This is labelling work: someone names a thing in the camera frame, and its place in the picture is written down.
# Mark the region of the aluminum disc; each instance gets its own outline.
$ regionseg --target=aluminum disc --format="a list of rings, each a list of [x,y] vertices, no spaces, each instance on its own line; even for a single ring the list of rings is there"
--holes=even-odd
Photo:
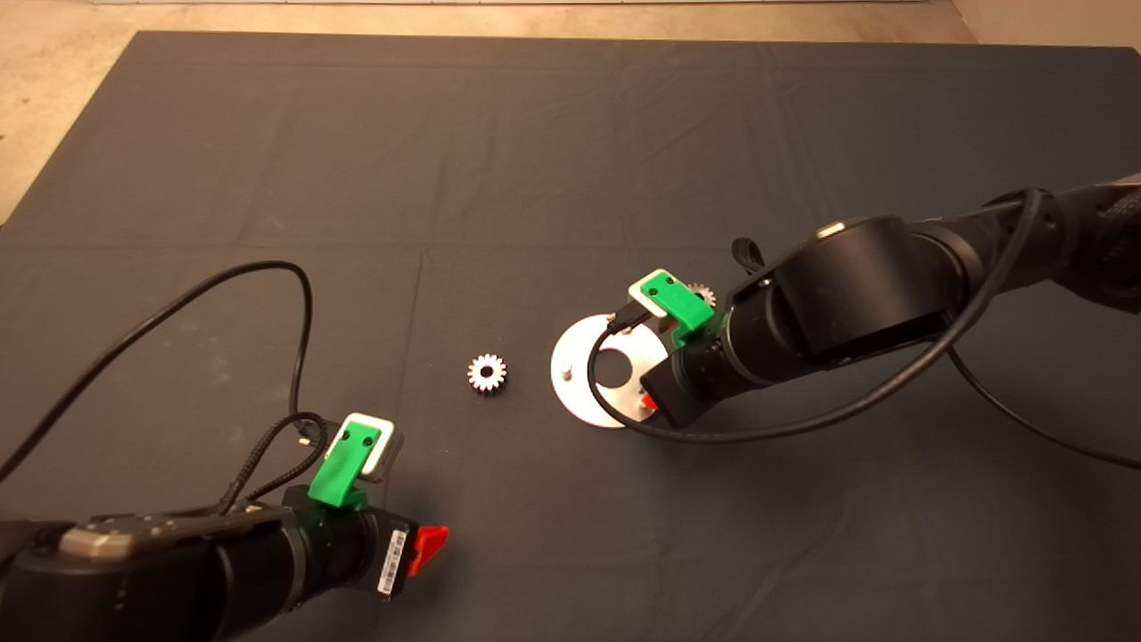
[[[621,429],[622,424],[602,411],[586,388],[586,358],[607,323],[605,314],[596,314],[578,320],[563,333],[551,353],[551,385],[559,401],[575,417],[602,429]],[[629,334],[618,333],[606,340],[602,350],[621,352],[630,360],[631,368],[630,380],[621,387],[609,389],[598,385],[602,398],[618,413],[639,422],[646,421],[653,412],[641,407],[639,380],[666,358],[665,347],[653,331],[638,326]]]

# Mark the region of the red tab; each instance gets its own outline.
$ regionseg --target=red tab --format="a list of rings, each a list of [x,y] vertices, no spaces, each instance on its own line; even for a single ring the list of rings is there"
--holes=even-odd
[[[436,553],[444,547],[447,542],[447,527],[420,527],[416,531],[416,543],[413,546],[416,556],[408,564],[408,577],[415,577],[420,569],[424,568]]]

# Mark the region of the sticker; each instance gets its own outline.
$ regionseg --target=sticker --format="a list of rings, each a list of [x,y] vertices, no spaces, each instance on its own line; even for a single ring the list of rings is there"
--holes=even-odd
[[[404,541],[408,534],[403,530],[394,530],[393,539],[388,542],[388,554],[385,555],[385,567],[380,574],[380,583],[377,591],[385,595],[393,594],[393,585],[396,584],[396,574],[400,568],[400,555],[404,554]]]

